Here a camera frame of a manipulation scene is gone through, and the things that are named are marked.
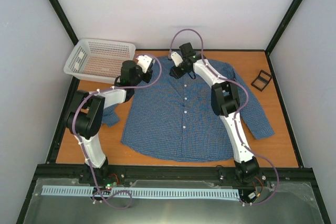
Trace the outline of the blue plaid shirt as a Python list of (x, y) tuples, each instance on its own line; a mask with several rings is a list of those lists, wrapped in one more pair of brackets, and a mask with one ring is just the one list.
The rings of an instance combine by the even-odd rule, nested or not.
[(234, 151), (211, 107), (211, 89), (201, 78), (170, 76), (173, 62), (160, 57), (154, 85), (135, 91), (121, 143), (150, 157), (178, 162), (216, 162)]

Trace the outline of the black frame post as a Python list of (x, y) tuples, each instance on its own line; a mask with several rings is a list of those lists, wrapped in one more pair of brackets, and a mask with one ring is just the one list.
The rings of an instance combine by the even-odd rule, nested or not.
[(285, 15), (283, 16), (280, 24), (278, 25), (274, 35), (272, 36), (268, 46), (265, 49), (266, 56), (270, 56), (272, 51), (275, 49), (278, 41), (282, 37), (283, 33), (285, 32), (287, 26), (291, 22), (292, 18), (294, 17), (296, 11), (300, 7), (303, 0), (292, 0), (291, 4), (289, 5)]
[(67, 33), (69, 39), (71, 40), (72, 44), (75, 46), (79, 39), (68, 19), (68, 17), (66, 16), (59, 0), (48, 0), (49, 3), (51, 4), (53, 10), (55, 11), (58, 19), (60, 20), (65, 32)]

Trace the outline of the white perforated plastic basket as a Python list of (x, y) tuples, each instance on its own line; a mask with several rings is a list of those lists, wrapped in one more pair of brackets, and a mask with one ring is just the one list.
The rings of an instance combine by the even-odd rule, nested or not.
[(132, 60), (134, 44), (85, 38), (78, 41), (68, 57), (64, 73), (79, 80), (114, 83), (122, 63)]

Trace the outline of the left black frame post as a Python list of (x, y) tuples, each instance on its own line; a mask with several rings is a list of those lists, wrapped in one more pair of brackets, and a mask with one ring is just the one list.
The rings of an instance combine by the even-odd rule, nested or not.
[(53, 10), (55, 11), (58, 19), (60, 20), (65, 32), (67, 33), (69, 39), (71, 40), (72, 44), (75, 46), (79, 39), (68, 19), (68, 17), (66, 16), (59, 0), (48, 0), (49, 3), (51, 4)]

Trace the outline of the black brooch box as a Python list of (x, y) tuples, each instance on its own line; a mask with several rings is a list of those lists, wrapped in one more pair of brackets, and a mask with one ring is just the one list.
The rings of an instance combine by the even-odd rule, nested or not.
[(272, 75), (264, 70), (260, 70), (258, 76), (253, 80), (251, 86), (262, 92), (270, 84)]

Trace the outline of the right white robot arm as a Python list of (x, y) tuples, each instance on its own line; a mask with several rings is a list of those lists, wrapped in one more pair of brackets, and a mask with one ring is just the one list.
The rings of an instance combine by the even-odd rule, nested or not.
[(174, 62), (170, 76), (179, 79), (186, 73), (193, 73), (208, 84), (212, 110), (224, 123), (234, 151), (236, 180), (242, 185), (251, 182), (259, 173), (259, 164), (249, 147), (240, 119), (238, 88), (244, 87), (215, 70), (202, 53), (193, 50), (190, 43), (183, 44), (180, 51), (169, 51), (169, 59)]

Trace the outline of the right black frame post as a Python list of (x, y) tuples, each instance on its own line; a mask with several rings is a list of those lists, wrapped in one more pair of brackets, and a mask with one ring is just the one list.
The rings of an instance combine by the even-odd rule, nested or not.
[(270, 56), (272, 51), (275, 49), (278, 41), (282, 37), (283, 33), (285, 32), (287, 26), (291, 22), (292, 18), (294, 17), (296, 11), (300, 7), (303, 0), (292, 0), (291, 4), (289, 5), (285, 15), (283, 16), (280, 24), (278, 25), (274, 35), (272, 36), (268, 46), (265, 49), (266, 56)]

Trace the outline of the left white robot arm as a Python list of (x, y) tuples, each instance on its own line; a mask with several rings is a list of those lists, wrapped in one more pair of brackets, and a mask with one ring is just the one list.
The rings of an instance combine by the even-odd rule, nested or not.
[(104, 183), (109, 177), (108, 158), (99, 140), (103, 111), (112, 105), (129, 101), (135, 93), (135, 87), (141, 82), (149, 83), (154, 64), (154, 58), (140, 55), (137, 62), (127, 60), (122, 63), (120, 75), (110, 88), (92, 92), (77, 90), (73, 95), (65, 125), (77, 139), (85, 164), (92, 168), (90, 176), (97, 183)]

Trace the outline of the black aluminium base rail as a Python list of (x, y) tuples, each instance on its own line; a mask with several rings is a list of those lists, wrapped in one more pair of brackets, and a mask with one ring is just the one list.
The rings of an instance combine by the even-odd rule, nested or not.
[[(251, 182), (238, 182), (233, 167), (179, 167), (179, 166), (118, 166), (109, 165), (105, 175), (97, 175), (99, 186), (114, 182), (130, 186), (137, 180), (192, 181), (208, 182), (232, 188), (249, 188)], [(38, 179), (69, 178), (77, 179), (81, 184), (94, 185), (91, 171), (87, 165), (40, 164), (37, 166), (32, 183)]]

